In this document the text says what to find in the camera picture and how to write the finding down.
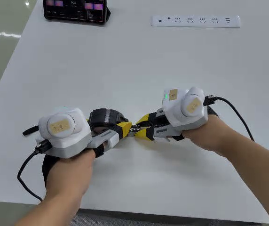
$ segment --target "paper label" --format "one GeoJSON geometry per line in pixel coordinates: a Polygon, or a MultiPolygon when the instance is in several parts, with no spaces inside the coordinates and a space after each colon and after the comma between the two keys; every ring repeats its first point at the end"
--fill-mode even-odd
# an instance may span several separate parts
{"type": "Polygon", "coordinates": [[[50,128],[52,134],[56,134],[56,133],[60,133],[62,131],[70,129],[70,124],[69,124],[69,121],[67,119],[64,119],[64,120],[50,124],[49,128],[50,128]]]}
{"type": "Polygon", "coordinates": [[[198,108],[198,106],[201,105],[200,100],[196,97],[192,100],[192,102],[187,106],[187,111],[190,113],[195,112],[195,110],[198,108]]]}
{"type": "Polygon", "coordinates": [[[169,100],[176,100],[176,99],[177,99],[177,89],[170,90],[169,100]]]}

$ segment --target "white table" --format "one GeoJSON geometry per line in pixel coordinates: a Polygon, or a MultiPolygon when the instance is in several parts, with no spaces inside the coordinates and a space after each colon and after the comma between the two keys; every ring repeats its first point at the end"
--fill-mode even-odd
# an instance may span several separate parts
{"type": "MultiPolygon", "coordinates": [[[[198,86],[229,99],[269,148],[269,1],[110,0],[105,27],[47,22],[38,1],[0,81],[0,201],[37,203],[16,174],[33,150],[22,131],[56,107],[121,111],[132,121],[161,107],[163,89],[198,86]],[[151,27],[163,14],[240,15],[239,29],[151,27]]],[[[214,110],[246,135],[224,103],[214,110]]],[[[43,196],[43,155],[22,178],[43,196]]],[[[82,208],[269,223],[224,158],[190,141],[128,137],[94,165],[82,208]]]]}

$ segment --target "power strip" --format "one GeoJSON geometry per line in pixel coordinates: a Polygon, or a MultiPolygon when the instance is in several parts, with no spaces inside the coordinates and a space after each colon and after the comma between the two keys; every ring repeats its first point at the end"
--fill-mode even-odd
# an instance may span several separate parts
{"type": "Polygon", "coordinates": [[[151,26],[163,27],[240,27],[239,16],[152,16],[151,26]]]}

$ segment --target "cable plug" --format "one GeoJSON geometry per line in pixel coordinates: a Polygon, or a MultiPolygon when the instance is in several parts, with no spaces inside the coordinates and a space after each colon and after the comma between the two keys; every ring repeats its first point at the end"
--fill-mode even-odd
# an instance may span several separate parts
{"type": "Polygon", "coordinates": [[[216,100],[217,98],[213,95],[206,96],[204,100],[204,106],[212,105],[215,103],[216,100]]]}
{"type": "Polygon", "coordinates": [[[39,142],[36,146],[35,146],[35,153],[38,154],[43,154],[45,153],[47,150],[49,150],[50,148],[52,148],[52,144],[50,143],[49,140],[43,140],[41,142],[39,142]]]}

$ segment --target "black cable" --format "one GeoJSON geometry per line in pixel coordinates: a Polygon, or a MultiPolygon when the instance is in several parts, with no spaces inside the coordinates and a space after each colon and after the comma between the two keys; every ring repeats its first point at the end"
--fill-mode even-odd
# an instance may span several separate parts
{"type": "Polygon", "coordinates": [[[42,201],[42,198],[40,198],[38,195],[36,195],[33,191],[31,191],[27,185],[25,184],[25,182],[21,179],[21,174],[25,168],[25,166],[27,165],[27,163],[37,154],[39,153],[38,150],[35,150],[34,152],[32,152],[29,157],[23,162],[19,172],[17,173],[17,180],[21,183],[21,185],[24,187],[24,189],[29,192],[31,195],[33,195],[35,198],[37,198],[39,201],[42,201]]]}
{"type": "Polygon", "coordinates": [[[39,126],[33,126],[33,127],[31,127],[30,129],[25,130],[25,131],[23,132],[23,135],[24,135],[24,136],[27,136],[27,135],[29,135],[29,134],[31,134],[31,133],[36,132],[36,131],[39,131],[39,126]]]}
{"type": "Polygon", "coordinates": [[[222,100],[225,103],[227,103],[234,110],[234,112],[239,117],[239,119],[242,121],[242,123],[245,126],[246,131],[247,131],[249,137],[251,138],[251,140],[254,141],[253,136],[252,136],[252,133],[250,132],[250,130],[249,130],[248,126],[247,126],[247,123],[244,121],[244,119],[242,118],[242,116],[239,114],[239,112],[237,111],[237,109],[234,107],[234,105],[230,101],[228,101],[227,99],[224,99],[222,97],[212,97],[211,99],[213,101],[215,101],[215,100],[222,100]]]}

